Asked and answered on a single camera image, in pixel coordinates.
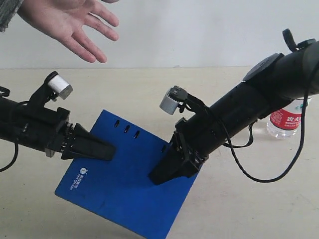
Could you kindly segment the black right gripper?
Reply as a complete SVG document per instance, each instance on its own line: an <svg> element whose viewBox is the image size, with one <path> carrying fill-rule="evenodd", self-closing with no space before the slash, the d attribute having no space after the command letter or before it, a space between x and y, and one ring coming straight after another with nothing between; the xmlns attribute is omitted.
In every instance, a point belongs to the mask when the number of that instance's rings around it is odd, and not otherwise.
<svg viewBox="0 0 319 239"><path fill-rule="evenodd" d="M188 147L204 157L225 143L225 130L231 132L230 121L213 117L191 117L180 121L177 125ZM170 147L148 177L154 185L160 185L180 177L190 178L197 174L201 167L202 158L197 154L188 154L183 157L181 151Z"/></svg>

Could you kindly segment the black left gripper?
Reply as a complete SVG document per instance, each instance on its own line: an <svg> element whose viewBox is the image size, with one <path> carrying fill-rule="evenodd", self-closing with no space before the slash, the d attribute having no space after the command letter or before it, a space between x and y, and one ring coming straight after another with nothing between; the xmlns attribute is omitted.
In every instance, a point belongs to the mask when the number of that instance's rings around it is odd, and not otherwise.
<svg viewBox="0 0 319 239"><path fill-rule="evenodd" d="M70 124L70 111L58 107L14 111L14 139L20 145L42 151L47 157L62 152L61 159L89 158L109 161L116 147L88 132L81 124Z"/></svg>

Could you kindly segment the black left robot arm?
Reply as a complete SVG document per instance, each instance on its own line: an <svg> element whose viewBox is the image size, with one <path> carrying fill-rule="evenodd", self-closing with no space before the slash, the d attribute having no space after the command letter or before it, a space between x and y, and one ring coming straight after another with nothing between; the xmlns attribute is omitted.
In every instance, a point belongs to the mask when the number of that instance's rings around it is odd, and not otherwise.
<svg viewBox="0 0 319 239"><path fill-rule="evenodd" d="M62 160L89 158L112 160L116 147L88 132L81 124L69 122L70 111L35 107L7 98L0 100L0 137L44 152Z"/></svg>

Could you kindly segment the grey knit sleeve forearm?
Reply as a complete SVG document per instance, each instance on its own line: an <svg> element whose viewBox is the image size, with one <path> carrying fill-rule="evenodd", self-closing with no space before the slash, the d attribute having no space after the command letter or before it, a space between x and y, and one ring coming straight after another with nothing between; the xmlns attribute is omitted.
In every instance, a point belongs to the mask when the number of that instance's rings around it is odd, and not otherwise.
<svg viewBox="0 0 319 239"><path fill-rule="evenodd" d="M12 18L21 15L24 0L0 0L0 32L4 33Z"/></svg>

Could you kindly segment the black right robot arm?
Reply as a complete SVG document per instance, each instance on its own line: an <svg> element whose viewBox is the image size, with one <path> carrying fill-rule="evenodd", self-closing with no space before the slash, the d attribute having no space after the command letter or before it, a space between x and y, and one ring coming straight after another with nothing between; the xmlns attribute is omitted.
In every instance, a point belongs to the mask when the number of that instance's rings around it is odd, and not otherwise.
<svg viewBox="0 0 319 239"><path fill-rule="evenodd" d="M155 185L199 172L210 153L256 120L305 95L319 92L319 43L304 41L288 55L275 53L255 65L227 94L211 106L179 86L171 87L160 108L168 114L189 110L180 119L166 155L149 173Z"/></svg>

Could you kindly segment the open bare human hand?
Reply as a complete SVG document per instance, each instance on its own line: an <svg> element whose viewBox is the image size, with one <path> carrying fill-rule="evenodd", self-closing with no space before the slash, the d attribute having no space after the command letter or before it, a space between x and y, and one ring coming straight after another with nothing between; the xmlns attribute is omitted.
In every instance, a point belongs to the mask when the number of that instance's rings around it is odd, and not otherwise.
<svg viewBox="0 0 319 239"><path fill-rule="evenodd" d="M89 63L106 63L107 56L84 32L84 25L111 41L119 39L114 30L119 19L102 0L25 0L18 15Z"/></svg>

